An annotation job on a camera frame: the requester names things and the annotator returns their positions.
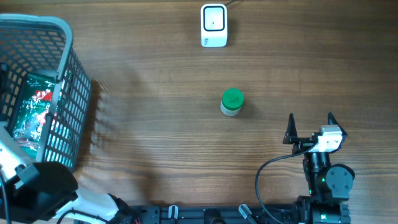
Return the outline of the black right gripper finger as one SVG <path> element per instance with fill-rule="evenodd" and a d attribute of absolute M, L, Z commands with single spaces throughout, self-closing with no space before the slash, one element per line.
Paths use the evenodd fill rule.
<path fill-rule="evenodd" d="M 329 113 L 328 113 L 328 124 L 329 124 L 329 125 L 337 125 L 337 126 L 340 128 L 341 132 L 342 132 L 342 136 L 343 136 L 343 137 L 347 137 L 347 136 L 348 136 L 347 132 L 346 132 L 346 131 L 341 127 L 341 125 L 337 122 L 337 120 L 336 120 L 335 117 L 333 116 L 333 113 L 332 113 L 332 112 L 329 112 Z"/>
<path fill-rule="evenodd" d="M 295 119 L 293 113 L 289 114 L 288 125 L 282 143 L 283 144 L 298 143 L 298 134 L 297 134 L 297 128 L 295 125 Z"/>

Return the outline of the green lid jar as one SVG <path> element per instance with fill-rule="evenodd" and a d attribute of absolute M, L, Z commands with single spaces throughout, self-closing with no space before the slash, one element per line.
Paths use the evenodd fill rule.
<path fill-rule="evenodd" d="M 237 116 L 244 103 L 244 95 L 237 88 L 227 89 L 222 96 L 220 110 L 226 116 Z"/>

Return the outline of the green 3M gloves package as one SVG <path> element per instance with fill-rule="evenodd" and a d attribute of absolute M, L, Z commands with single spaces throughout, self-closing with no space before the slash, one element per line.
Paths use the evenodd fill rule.
<path fill-rule="evenodd" d="M 30 72 L 22 91 L 22 103 L 18 109 L 12 137 L 32 159 L 37 157 L 46 115 L 53 98 L 56 76 L 54 70 Z"/>

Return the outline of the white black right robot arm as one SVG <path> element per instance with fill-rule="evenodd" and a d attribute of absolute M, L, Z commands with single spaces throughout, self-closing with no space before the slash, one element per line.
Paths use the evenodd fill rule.
<path fill-rule="evenodd" d="M 353 188 L 354 170 L 330 162 L 330 154 L 341 149 L 347 136 L 333 114 L 328 113 L 328 124 L 309 138 L 300 138 L 294 115 L 289 115 L 283 143 L 293 145 L 294 156 L 304 156 L 302 164 L 309 191 L 309 196 L 299 196 L 292 205 L 291 223 L 351 223 L 345 202 Z"/>

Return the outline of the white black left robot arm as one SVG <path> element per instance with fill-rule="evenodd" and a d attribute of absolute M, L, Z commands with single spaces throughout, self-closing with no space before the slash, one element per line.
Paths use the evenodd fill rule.
<path fill-rule="evenodd" d="M 7 223 L 139 223 L 139 214 L 121 198 L 80 187 L 59 162 L 36 162 L 1 122 L 1 218 Z"/>

